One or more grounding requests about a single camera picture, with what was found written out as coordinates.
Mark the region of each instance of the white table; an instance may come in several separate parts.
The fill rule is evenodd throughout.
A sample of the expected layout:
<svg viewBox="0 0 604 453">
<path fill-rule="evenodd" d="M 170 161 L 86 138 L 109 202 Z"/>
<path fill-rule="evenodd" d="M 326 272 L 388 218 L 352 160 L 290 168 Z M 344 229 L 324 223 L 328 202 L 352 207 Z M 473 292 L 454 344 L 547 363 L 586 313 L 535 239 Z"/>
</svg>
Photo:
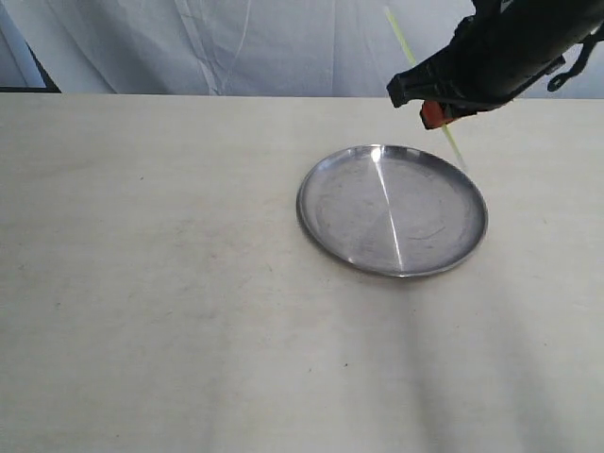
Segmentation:
<svg viewBox="0 0 604 453">
<path fill-rule="evenodd" d="M 451 159 L 417 110 L 0 95 L 0 450 L 604 451 L 604 101 L 455 124 L 485 243 L 367 276 L 295 194 L 348 145 Z"/>
</svg>

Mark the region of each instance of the metal plate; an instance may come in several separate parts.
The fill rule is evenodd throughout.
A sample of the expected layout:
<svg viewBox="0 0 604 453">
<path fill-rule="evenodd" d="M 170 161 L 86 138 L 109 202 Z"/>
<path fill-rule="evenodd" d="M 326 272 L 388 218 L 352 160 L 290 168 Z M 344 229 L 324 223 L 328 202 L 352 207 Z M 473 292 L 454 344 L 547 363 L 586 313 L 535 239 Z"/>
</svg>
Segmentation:
<svg viewBox="0 0 604 453">
<path fill-rule="evenodd" d="M 402 146 L 357 146 L 320 161 L 300 187 L 297 211 L 328 253 L 394 277 L 455 267 L 487 229 L 482 195 L 464 173 Z"/>
</svg>

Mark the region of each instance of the round metal tray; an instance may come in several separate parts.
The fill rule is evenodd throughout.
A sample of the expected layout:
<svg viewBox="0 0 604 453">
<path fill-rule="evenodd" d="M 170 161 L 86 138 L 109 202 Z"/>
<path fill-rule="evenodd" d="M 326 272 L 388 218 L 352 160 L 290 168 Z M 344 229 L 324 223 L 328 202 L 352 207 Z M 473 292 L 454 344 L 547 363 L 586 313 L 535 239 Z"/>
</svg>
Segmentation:
<svg viewBox="0 0 604 453">
<path fill-rule="evenodd" d="M 300 223 L 325 250 L 353 266 L 419 277 L 463 262 L 484 237 L 482 195 L 453 165 L 403 146 L 337 152 L 306 176 Z"/>
</svg>

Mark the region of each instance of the yellow stick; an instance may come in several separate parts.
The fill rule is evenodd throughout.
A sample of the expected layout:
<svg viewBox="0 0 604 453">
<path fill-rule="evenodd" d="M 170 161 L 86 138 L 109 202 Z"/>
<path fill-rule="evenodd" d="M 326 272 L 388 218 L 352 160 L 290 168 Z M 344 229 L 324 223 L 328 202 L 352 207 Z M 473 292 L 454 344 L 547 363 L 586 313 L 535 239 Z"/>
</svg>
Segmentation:
<svg viewBox="0 0 604 453">
<path fill-rule="evenodd" d="M 417 60 L 415 59 L 415 56 L 413 55 L 413 52 L 411 51 L 411 48 L 409 47 L 409 44 L 407 43 L 407 40 L 405 39 L 405 35 L 403 35 L 403 31 L 401 30 L 400 26 L 398 26 L 398 22 L 396 21 L 396 18 L 390 11 L 390 8 L 384 7 L 384 12 L 386 13 L 388 22 L 390 22 L 390 25 L 393 28 L 394 34 L 398 38 L 398 42 L 400 42 L 400 46 L 403 48 L 403 52 L 405 52 L 405 55 L 407 56 L 407 60 L 409 61 L 409 63 L 412 66 L 415 66 L 417 64 Z M 443 131 L 447 141 L 451 145 L 451 149 L 453 150 L 453 153 L 455 154 L 455 157 L 457 158 L 457 161 L 460 164 L 461 169 L 464 172 L 467 172 L 467 166 L 465 165 L 465 160 L 463 160 L 463 156 L 461 155 L 460 148 L 455 143 L 455 139 L 453 139 L 453 134 L 451 134 L 451 131 L 449 130 L 447 125 L 442 126 L 441 130 Z"/>
</svg>

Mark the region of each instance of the table surface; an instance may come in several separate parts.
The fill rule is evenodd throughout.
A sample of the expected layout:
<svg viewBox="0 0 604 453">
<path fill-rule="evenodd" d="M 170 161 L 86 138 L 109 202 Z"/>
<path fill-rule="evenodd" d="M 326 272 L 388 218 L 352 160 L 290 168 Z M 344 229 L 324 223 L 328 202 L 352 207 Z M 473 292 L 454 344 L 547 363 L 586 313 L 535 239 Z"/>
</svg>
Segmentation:
<svg viewBox="0 0 604 453">
<path fill-rule="evenodd" d="M 0 449 L 603 451 L 604 101 L 455 124 L 485 242 L 368 276 L 296 191 L 354 144 L 453 159 L 417 110 L 0 95 Z"/>
</svg>

